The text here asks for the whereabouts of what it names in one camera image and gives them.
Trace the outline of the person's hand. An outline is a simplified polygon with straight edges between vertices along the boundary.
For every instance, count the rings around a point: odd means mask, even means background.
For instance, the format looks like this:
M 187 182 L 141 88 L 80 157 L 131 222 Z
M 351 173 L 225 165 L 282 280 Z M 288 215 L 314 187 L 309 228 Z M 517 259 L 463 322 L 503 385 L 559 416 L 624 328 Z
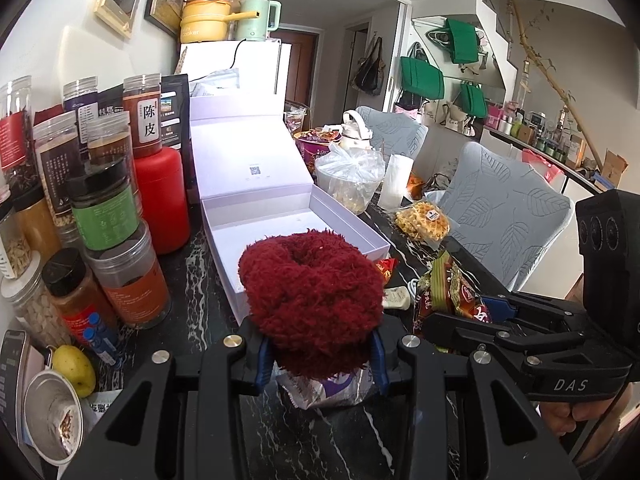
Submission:
M 563 402 L 542 402 L 539 411 L 555 437 L 573 432 L 578 422 L 600 418 L 608 409 L 611 400 L 570 404 Z

